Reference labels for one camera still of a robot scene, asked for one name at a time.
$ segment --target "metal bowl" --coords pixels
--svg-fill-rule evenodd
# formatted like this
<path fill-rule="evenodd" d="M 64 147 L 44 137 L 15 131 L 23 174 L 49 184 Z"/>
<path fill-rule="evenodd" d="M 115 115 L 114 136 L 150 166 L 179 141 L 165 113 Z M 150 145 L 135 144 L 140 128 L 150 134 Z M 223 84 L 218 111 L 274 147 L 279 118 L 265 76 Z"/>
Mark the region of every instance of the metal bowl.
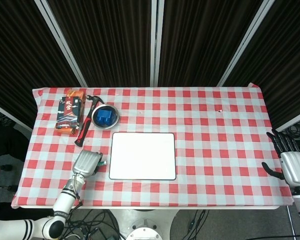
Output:
<path fill-rule="evenodd" d="M 96 121 L 95 121 L 95 118 L 97 117 L 97 112 L 100 110 L 100 109 L 112 109 L 114 110 L 114 113 L 115 113 L 115 121 L 113 124 L 111 124 L 110 126 L 107 126 L 107 125 L 99 125 Z M 92 112 L 92 122 L 93 124 L 97 127 L 97 128 L 100 128 L 100 129 L 110 129 L 112 128 L 114 125 L 116 125 L 119 121 L 119 112 L 118 110 L 115 108 L 115 106 L 112 106 L 112 105 L 109 105 L 109 104 L 101 104 L 99 106 L 97 106 L 93 112 Z"/>

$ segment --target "dark curtain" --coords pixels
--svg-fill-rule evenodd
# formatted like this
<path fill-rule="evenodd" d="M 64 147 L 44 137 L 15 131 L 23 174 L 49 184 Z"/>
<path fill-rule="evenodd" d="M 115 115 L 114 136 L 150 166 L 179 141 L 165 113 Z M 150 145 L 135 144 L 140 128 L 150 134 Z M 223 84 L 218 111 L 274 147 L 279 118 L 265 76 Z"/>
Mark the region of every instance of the dark curtain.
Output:
<path fill-rule="evenodd" d="M 261 0 L 165 0 L 158 85 L 216 86 Z"/>
<path fill-rule="evenodd" d="M 225 86 L 260 86 L 274 128 L 300 114 L 300 0 L 276 0 Z"/>
<path fill-rule="evenodd" d="M 89 87 L 148 87 L 151 0 L 49 0 Z"/>
<path fill-rule="evenodd" d="M 0 107 L 33 127 L 32 89 L 80 86 L 34 1 L 0 0 Z"/>

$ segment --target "black stripe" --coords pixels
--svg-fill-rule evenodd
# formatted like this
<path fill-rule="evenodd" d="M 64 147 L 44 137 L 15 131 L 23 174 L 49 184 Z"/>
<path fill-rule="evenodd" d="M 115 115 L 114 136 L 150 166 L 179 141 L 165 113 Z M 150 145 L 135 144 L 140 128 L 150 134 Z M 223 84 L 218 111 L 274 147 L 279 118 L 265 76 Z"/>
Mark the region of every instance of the black stripe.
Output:
<path fill-rule="evenodd" d="M 47 239 L 47 237 L 45 237 L 45 235 L 44 235 L 44 229 L 45 229 L 45 226 L 46 226 L 47 222 L 49 222 L 51 219 L 49 219 L 48 221 L 45 222 L 45 224 L 43 225 L 42 230 L 41 230 L 42 236 L 43 236 L 43 238 L 45 238 L 45 239 Z"/>
<path fill-rule="evenodd" d="M 69 192 L 62 191 L 61 193 L 62 193 L 62 194 L 68 194 L 68 195 L 70 195 L 71 197 L 73 197 L 74 199 L 76 199 L 76 196 L 73 195 L 73 194 L 71 194 L 71 193 L 69 193 Z"/>
<path fill-rule="evenodd" d="M 26 240 L 29 240 L 29 239 L 30 239 L 30 236 L 31 236 L 31 234 L 32 234 L 32 221 L 29 220 L 29 223 L 30 223 L 29 236 L 28 236 L 28 238 L 27 238 Z"/>
<path fill-rule="evenodd" d="M 75 191 L 72 190 L 72 189 L 70 189 L 70 188 L 64 188 L 64 189 L 62 189 L 62 191 L 64 191 L 64 190 L 67 190 L 67 191 L 72 192 L 73 194 L 75 194 Z"/>
<path fill-rule="evenodd" d="M 22 240 L 26 240 L 26 236 L 28 233 L 28 222 L 26 220 L 23 220 L 23 221 L 25 222 L 25 233 L 24 233 Z"/>
<path fill-rule="evenodd" d="M 53 214 L 55 217 L 56 216 L 59 216 L 59 217 L 62 217 L 64 219 L 67 219 L 69 214 L 64 212 L 64 211 L 55 211 L 54 214 Z"/>

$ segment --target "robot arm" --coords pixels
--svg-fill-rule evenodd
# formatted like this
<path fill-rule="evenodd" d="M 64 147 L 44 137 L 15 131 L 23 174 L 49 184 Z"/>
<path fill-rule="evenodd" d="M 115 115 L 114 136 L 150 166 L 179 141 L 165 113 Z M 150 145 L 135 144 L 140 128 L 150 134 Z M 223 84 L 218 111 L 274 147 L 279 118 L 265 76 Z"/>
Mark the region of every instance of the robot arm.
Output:
<path fill-rule="evenodd" d="M 56 202 L 53 205 L 54 216 L 39 220 L 0 220 L 0 240 L 30 240 L 33 237 L 49 240 L 57 239 L 63 232 L 69 212 L 79 197 L 79 192 L 85 184 L 85 178 L 96 174 L 102 153 L 82 150 L 73 165 L 73 175 L 68 180 Z"/>
<path fill-rule="evenodd" d="M 271 170 L 268 165 L 263 162 L 264 170 L 271 176 L 285 180 L 290 186 L 291 194 L 294 199 L 295 206 L 300 216 L 300 150 L 293 138 L 276 130 L 272 130 L 273 134 L 266 134 L 272 140 L 278 157 L 282 172 Z"/>

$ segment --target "white board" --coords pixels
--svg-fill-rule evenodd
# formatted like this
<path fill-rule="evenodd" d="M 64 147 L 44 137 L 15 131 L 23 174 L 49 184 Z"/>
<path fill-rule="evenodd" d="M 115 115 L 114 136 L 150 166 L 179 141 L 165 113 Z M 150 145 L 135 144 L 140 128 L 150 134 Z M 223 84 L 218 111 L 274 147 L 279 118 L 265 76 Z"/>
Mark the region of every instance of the white board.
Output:
<path fill-rule="evenodd" d="M 112 135 L 110 179 L 176 179 L 173 133 L 115 132 Z"/>

